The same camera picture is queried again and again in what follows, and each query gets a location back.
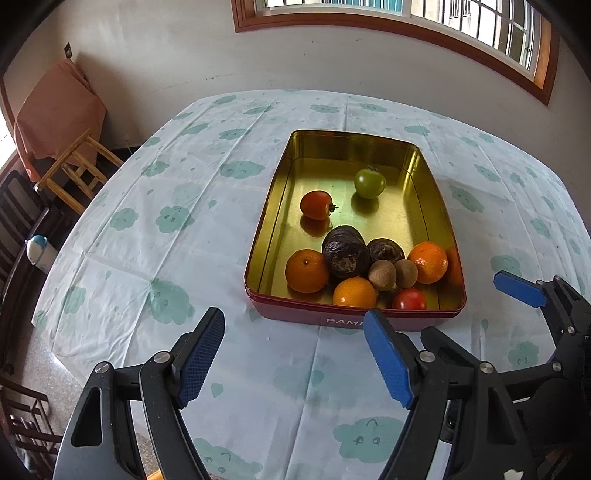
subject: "window sill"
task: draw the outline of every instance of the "window sill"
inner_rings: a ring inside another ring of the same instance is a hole
[[[554,86],[560,37],[556,29],[544,18],[541,19],[540,53],[538,54],[538,62],[532,79],[496,56],[470,43],[441,31],[401,21],[394,16],[393,18],[384,18],[377,15],[338,13],[334,11],[280,13],[277,10],[268,10],[257,13],[252,0],[232,0],[232,11],[236,33],[261,28],[330,25],[367,28],[416,38],[454,51],[489,67],[519,85],[546,106],[550,101]]]

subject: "tin tray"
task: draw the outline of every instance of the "tin tray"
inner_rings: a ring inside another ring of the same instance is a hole
[[[387,186],[376,200],[355,193],[355,174],[367,165],[386,177]],[[339,207],[320,229],[300,212],[301,198],[312,190],[329,192]],[[334,284],[316,294],[300,294],[285,280],[289,257],[303,248],[321,251],[325,234],[339,225],[354,226],[366,243],[390,238],[405,254],[427,240],[446,250],[446,275],[435,284],[416,285],[425,294],[427,310],[392,310],[392,296],[380,293],[378,307],[394,328],[418,331],[461,311],[466,292],[456,240],[418,147],[374,135],[298,130],[291,134],[275,171],[246,266],[246,292],[263,317],[362,328],[363,309],[332,305]]]

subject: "white tablecloth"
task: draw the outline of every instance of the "white tablecloth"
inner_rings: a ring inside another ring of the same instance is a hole
[[[564,184],[499,138],[408,105],[341,93],[198,100],[85,211],[33,323],[84,383],[97,362],[143,363],[170,349],[209,306],[221,308],[225,338],[183,418],[207,468],[228,480],[375,479],[406,417],[360,331],[263,319],[245,294],[269,183],[301,128],[367,132],[421,148],[466,280],[466,307],[441,329],[498,370],[545,362],[553,343],[539,310],[495,290],[496,271],[529,280],[561,275],[587,297],[591,288],[591,241]],[[418,334],[411,337],[418,343]],[[438,458],[444,462],[444,450]]]

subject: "red tray exterior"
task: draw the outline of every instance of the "red tray exterior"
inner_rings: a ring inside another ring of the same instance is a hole
[[[258,313],[271,320],[361,329],[366,310],[305,303],[259,294],[248,287],[246,293]],[[420,332],[455,317],[460,310],[383,310],[394,329],[399,332]]]

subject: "blue gripper pad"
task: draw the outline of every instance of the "blue gripper pad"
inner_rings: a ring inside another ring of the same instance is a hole
[[[365,340],[378,364],[390,396],[398,400],[404,408],[410,408],[414,395],[410,387],[408,369],[388,334],[380,325],[377,317],[379,314],[381,314],[379,311],[370,310],[363,316]]]
[[[222,311],[219,309],[209,309],[204,315],[202,322],[207,321],[210,311],[215,312],[180,370],[181,385],[177,395],[177,402],[181,408],[185,408],[191,400],[194,400],[199,395],[207,372],[212,366],[213,358],[216,356],[217,349],[222,342],[226,328]]]
[[[539,285],[505,270],[495,274],[493,283],[498,291],[506,293],[516,300],[533,308],[545,307],[548,299]]]

